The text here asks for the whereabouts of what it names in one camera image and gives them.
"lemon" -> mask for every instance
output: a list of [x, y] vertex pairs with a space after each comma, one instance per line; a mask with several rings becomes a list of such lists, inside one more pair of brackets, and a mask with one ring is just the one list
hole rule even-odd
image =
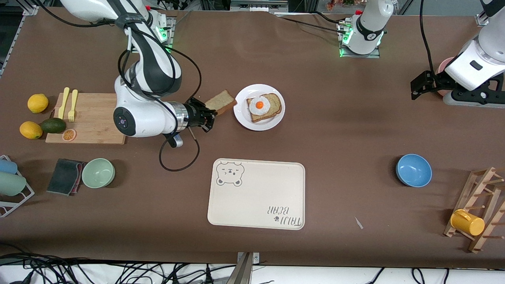
[[31, 121], [21, 124], [19, 132], [28, 139], [39, 139], [42, 136], [42, 128], [40, 128], [40, 125]]
[[32, 113], [43, 112], [48, 105], [49, 100], [42, 93], [34, 94], [28, 100], [28, 108], [32, 111]]

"brown table surface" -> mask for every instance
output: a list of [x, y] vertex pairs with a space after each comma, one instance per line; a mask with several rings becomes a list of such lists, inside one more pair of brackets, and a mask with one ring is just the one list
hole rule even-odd
[[[64, 9], [55, 12], [79, 22]], [[317, 17], [296, 18], [331, 27]], [[426, 17], [425, 28], [436, 66], [478, 31], [471, 17]], [[158, 164], [161, 136], [100, 146], [48, 145], [19, 134], [22, 122], [48, 116], [26, 108], [34, 93], [54, 104], [65, 86], [114, 92], [127, 42], [116, 27], [74, 28], [44, 11], [28, 17], [0, 79], [0, 149], [18, 163], [36, 195], [0, 220], [0, 241], [94, 259], [233, 263], [236, 252], [254, 251], [281, 265], [503, 268], [505, 242], [488, 240], [473, 254], [466, 252], [468, 239], [442, 232], [469, 171], [504, 165], [504, 112], [447, 106], [437, 94], [412, 101], [410, 81], [428, 67], [419, 18], [393, 16], [387, 29], [380, 59], [340, 58], [332, 32], [262, 12], [192, 12], [177, 25], [174, 47], [201, 68], [197, 97], [206, 101], [225, 88], [236, 95], [264, 83], [283, 94], [286, 114], [264, 132], [245, 129], [231, 111], [218, 117], [211, 132], [195, 132], [197, 162], [171, 173]], [[183, 101], [197, 73], [176, 58], [184, 79], [170, 99]], [[182, 136], [184, 147], [164, 153], [172, 167], [195, 153], [187, 131]], [[431, 163], [433, 179], [424, 188], [406, 187], [395, 176], [396, 161], [408, 153]], [[117, 169], [108, 188], [82, 185], [75, 197], [45, 192], [57, 158], [98, 157]], [[302, 163], [304, 228], [209, 224], [218, 158]]]

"wooden rack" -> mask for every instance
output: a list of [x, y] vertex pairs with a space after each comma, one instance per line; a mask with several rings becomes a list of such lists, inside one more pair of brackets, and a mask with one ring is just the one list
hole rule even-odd
[[[480, 216], [486, 224], [484, 231], [480, 235], [474, 237], [452, 227], [450, 221], [445, 227], [444, 235], [448, 237], [452, 237], [456, 232], [459, 232], [471, 239], [472, 242], [468, 250], [473, 253], [482, 251], [482, 246], [487, 239], [505, 239], [505, 236], [491, 235], [496, 226], [505, 225], [505, 223], [499, 222], [501, 217], [505, 214], [505, 200], [499, 205], [498, 210], [495, 211], [501, 191], [505, 190], [505, 179], [496, 174], [496, 172], [500, 170], [505, 170], [505, 168], [495, 169], [490, 167], [483, 170], [472, 171], [468, 176], [467, 182], [463, 187], [460, 198], [453, 211], [454, 213], [458, 209], [463, 209], [467, 212], [475, 209], [484, 209], [482, 216]], [[486, 205], [474, 206], [475, 202], [480, 198], [487, 198]]]

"pink bowl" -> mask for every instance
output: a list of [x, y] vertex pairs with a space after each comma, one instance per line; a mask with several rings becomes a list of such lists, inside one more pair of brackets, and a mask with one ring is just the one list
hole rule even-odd
[[[442, 61], [442, 63], [440, 63], [440, 66], [438, 66], [437, 70], [435, 71], [435, 74], [438, 74], [440, 72], [442, 72], [445, 67], [447, 66], [447, 64], [449, 64], [449, 62], [453, 59], [454, 57], [449, 57], [447, 58], [446, 60]], [[450, 93], [450, 90], [439, 90], [437, 91], [442, 97], [445, 96], [446, 94]]]

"slice of bread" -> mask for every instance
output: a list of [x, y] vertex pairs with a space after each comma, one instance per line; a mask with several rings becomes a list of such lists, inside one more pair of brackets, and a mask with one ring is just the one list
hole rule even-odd
[[205, 106], [210, 110], [215, 110], [218, 115], [222, 115], [225, 111], [233, 108], [237, 104], [234, 97], [230, 95], [228, 90], [224, 90], [217, 94], [212, 99], [205, 103]]
[[[255, 114], [251, 113], [252, 122], [258, 122], [258, 121], [262, 121], [262, 120], [265, 120], [265, 119], [269, 119], [271, 117], [274, 117], [274, 116], [280, 114], [281, 111], [282, 111], [281, 100], [279, 99], [279, 97], [276, 94], [274, 94], [274, 93], [268, 93], [268, 94], [261, 95], [261, 97], [266, 97], [267, 98], [267, 100], [270, 102], [270, 109], [264, 115], [255, 115]], [[247, 99], [247, 105], [248, 106], [251, 104], [251, 101], [253, 99], [254, 98]]]

